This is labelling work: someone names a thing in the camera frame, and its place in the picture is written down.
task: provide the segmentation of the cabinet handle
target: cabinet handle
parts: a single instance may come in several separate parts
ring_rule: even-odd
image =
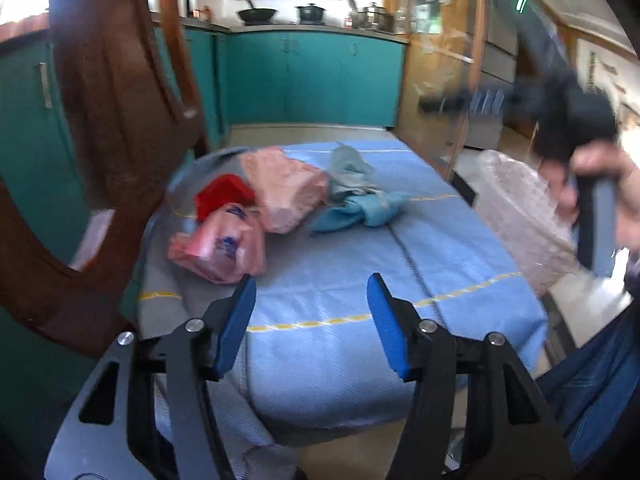
[[[42,83],[42,97],[44,98],[44,107],[47,110],[51,110],[53,108],[53,104],[51,103],[51,90],[49,88],[49,73],[47,73],[47,64],[46,63],[38,63],[38,68],[40,69],[40,82]]]

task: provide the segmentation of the hand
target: hand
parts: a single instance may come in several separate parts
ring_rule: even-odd
[[[576,175],[610,174],[620,179],[616,237],[621,247],[640,251],[640,170],[628,153],[596,140],[575,150],[570,162]],[[548,181],[549,193],[558,200],[558,216],[574,222],[578,216],[577,192],[566,182],[566,168],[556,160],[543,160],[538,169]]]

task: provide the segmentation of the black pot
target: black pot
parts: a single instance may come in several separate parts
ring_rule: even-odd
[[[247,25],[263,25],[265,23],[271,23],[273,15],[276,13],[276,9],[256,9],[251,0],[248,0],[251,9],[240,10],[238,16]]]
[[[305,7],[298,7],[298,13],[300,15],[300,22],[322,22],[324,16],[324,9],[314,4],[308,4]]]

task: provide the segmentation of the red cloth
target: red cloth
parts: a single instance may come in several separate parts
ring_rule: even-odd
[[[193,201],[196,204],[198,222],[202,223],[207,216],[225,204],[254,204],[255,193],[239,176],[225,173],[199,192]]]

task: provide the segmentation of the person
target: person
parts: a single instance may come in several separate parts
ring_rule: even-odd
[[[617,241],[640,251],[640,170],[610,142],[578,148],[570,161],[576,175],[610,174],[618,179]],[[557,213],[575,221],[577,194],[567,168],[543,160],[540,175],[558,201]],[[556,416],[572,459],[584,478],[627,478],[640,439],[640,297],[585,346],[538,379]]]

